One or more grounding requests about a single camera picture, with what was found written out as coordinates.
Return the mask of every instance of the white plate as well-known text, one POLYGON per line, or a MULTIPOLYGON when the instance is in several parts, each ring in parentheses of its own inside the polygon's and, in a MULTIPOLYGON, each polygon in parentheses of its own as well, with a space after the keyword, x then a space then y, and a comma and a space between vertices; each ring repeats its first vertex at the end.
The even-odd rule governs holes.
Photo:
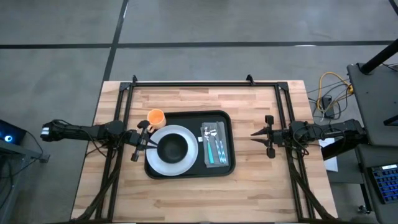
POLYGON ((147 149, 146 158, 149 165, 158 173, 166 176, 180 175, 189 170, 195 163, 198 157, 198 143, 195 136, 190 130, 179 125, 168 125, 157 130, 150 139, 156 143, 168 134, 179 134, 187 141, 188 152, 187 155, 180 161, 174 164, 164 162, 157 154, 157 149, 147 149))

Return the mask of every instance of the butcher block tabletop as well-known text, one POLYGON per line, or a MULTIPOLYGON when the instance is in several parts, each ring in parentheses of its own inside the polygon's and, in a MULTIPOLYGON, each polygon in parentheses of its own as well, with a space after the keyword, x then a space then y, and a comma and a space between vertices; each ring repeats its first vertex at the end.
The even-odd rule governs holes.
MULTIPOLYGON (((287 82, 295 119, 312 123, 304 82, 287 82)), ((113 120, 119 85, 120 82, 104 82, 95 124, 113 120)), ((288 118, 283 91, 281 94, 288 118)), ((144 152, 140 152, 137 162, 132 162, 134 146, 125 145, 114 222, 297 221, 285 149, 274 146, 276 157, 270 159, 263 144, 250 141, 251 133, 266 126, 264 116, 267 114, 274 116, 273 129, 281 128, 273 87, 135 87, 127 129, 137 129, 138 122, 146 119, 154 108, 164 112, 227 112, 233 129, 235 170, 224 177, 154 180, 145 173, 144 152)), ((92 149, 93 145, 89 144, 87 150, 92 149)), ((308 151, 310 154, 304 161, 310 188, 326 210, 337 217, 321 151, 318 146, 310 146, 308 151)), ((98 152, 86 157, 72 218, 81 215, 98 193, 104 163, 105 158, 98 152)), ((108 211, 109 195, 110 190, 105 198, 104 215, 108 211)), ((300 199, 305 217, 308 217, 301 191, 300 199)))

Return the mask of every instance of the blue lit keyboard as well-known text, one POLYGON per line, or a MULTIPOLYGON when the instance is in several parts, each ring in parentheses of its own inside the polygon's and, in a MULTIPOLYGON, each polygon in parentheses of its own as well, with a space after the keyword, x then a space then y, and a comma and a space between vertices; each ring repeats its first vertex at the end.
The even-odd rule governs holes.
POLYGON ((371 167, 370 170, 381 202, 398 202, 398 164, 371 167))

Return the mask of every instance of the black tray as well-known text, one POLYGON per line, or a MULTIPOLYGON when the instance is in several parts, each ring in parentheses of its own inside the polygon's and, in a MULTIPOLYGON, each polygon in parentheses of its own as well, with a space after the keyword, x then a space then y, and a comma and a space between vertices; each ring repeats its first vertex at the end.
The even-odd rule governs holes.
POLYGON ((198 157, 192 167, 183 174, 176 176, 166 176, 156 172, 145 158, 144 169, 146 174, 153 179, 175 179, 175 178, 190 178, 190 177, 219 177, 226 176, 232 173, 235 168, 235 152, 234 142, 232 137, 231 118, 224 111, 192 111, 192 112, 177 112, 165 113, 167 125, 180 125, 189 129, 196 139, 201 136, 200 128, 204 122, 224 122, 225 135, 228 150, 229 166, 206 168, 205 152, 203 143, 198 142, 198 157))

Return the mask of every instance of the orange cup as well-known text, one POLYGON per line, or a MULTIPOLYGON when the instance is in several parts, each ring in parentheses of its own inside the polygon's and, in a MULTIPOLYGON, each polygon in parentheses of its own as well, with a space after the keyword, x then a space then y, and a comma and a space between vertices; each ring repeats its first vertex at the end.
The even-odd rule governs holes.
POLYGON ((163 128, 166 126, 166 117, 164 113, 160 109, 153 109, 147 115, 147 120, 149 121, 150 125, 148 126, 148 132, 152 133, 156 129, 163 128))

